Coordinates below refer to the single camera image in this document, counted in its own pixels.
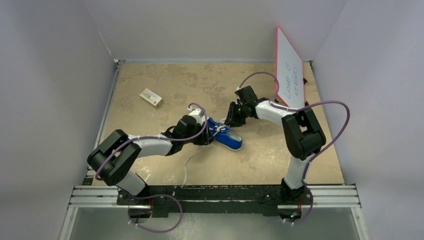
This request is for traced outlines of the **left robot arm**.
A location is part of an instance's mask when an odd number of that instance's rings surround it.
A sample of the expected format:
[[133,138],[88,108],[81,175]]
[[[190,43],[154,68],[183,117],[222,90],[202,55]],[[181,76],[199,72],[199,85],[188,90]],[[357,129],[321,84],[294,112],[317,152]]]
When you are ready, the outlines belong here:
[[129,193],[138,205],[149,199],[148,184],[131,167],[138,158],[172,156],[186,144],[207,146],[214,141],[206,117],[184,115],[175,126],[155,136],[131,136],[123,130],[113,131],[87,158],[95,176],[108,186]]

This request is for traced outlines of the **white board red frame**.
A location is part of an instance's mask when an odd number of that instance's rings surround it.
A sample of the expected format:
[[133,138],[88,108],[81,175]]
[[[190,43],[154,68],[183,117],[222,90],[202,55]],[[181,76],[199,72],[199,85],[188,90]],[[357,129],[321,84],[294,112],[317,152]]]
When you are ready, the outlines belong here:
[[278,80],[278,98],[290,108],[303,108],[303,61],[279,26],[276,28],[275,76]]

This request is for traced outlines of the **small white red box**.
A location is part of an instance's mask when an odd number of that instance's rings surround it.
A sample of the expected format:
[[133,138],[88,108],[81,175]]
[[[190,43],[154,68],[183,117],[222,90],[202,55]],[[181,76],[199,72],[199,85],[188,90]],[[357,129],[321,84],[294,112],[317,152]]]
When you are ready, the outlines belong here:
[[158,109],[164,102],[161,96],[159,96],[148,88],[146,88],[142,93],[140,93],[139,96],[155,109]]

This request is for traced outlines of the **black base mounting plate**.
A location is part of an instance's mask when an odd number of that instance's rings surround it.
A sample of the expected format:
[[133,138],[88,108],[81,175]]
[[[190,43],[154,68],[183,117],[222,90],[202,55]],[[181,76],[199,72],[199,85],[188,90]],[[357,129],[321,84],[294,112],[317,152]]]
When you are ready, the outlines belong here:
[[117,191],[119,206],[140,210],[149,207],[154,218],[169,214],[260,214],[265,217],[299,219],[302,208],[312,203],[312,193],[284,199],[281,184],[259,185],[150,185],[145,196]]

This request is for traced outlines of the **blue canvas sneaker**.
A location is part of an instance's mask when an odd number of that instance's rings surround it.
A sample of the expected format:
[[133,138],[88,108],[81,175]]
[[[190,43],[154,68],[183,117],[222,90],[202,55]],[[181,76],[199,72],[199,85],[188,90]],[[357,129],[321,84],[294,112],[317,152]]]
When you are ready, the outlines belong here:
[[208,129],[216,142],[232,151],[238,151],[242,148],[243,139],[228,126],[212,117],[208,117],[207,123]]

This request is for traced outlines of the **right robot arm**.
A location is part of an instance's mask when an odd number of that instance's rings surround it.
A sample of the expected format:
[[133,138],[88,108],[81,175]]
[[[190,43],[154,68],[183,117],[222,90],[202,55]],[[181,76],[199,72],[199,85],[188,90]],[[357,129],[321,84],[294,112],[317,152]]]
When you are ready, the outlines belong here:
[[310,160],[326,143],[325,134],[312,109],[284,110],[267,98],[258,98],[251,86],[235,91],[236,101],[229,104],[225,125],[235,128],[246,124],[247,118],[272,122],[283,128],[285,144],[291,154],[289,167],[281,181],[282,200],[294,203],[306,191],[305,178]]

